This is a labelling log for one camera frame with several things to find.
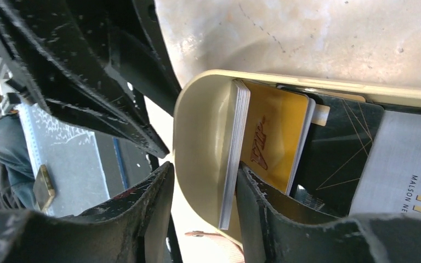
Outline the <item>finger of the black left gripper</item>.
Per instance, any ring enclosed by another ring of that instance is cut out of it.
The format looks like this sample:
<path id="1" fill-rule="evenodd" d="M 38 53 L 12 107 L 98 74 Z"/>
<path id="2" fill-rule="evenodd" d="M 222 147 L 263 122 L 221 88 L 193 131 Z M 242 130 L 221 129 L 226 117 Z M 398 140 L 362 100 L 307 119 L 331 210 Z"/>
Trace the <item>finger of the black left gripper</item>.
<path id="1" fill-rule="evenodd" d="M 154 1 L 67 1 L 103 68 L 131 83 L 169 115 L 181 86 L 161 33 Z"/>
<path id="2" fill-rule="evenodd" d="M 142 93 L 101 66 L 67 1 L 0 1 L 0 56 L 12 86 L 53 117 L 129 140 L 159 158 L 168 154 L 139 111 L 133 92 Z"/>

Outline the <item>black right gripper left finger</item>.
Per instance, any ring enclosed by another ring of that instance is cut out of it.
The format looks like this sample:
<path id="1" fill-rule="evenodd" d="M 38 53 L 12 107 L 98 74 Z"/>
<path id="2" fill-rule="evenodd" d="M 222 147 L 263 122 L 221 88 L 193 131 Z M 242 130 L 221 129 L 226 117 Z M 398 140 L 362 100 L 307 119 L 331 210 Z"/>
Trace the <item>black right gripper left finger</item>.
<path id="1" fill-rule="evenodd" d="M 0 210 L 0 262 L 162 262 L 174 189 L 165 162 L 80 215 Z"/>

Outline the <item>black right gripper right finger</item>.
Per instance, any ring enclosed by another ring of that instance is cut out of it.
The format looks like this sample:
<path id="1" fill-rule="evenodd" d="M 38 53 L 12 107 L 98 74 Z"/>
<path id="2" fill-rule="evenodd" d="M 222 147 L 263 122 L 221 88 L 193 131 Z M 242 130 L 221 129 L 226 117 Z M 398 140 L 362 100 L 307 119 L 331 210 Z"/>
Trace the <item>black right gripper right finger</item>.
<path id="1" fill-rule="evenodd" d="M 244 163 L 236 196 L 246 262 L 421 262 L 421 214 L 336 218 L 282 194 Z"/>

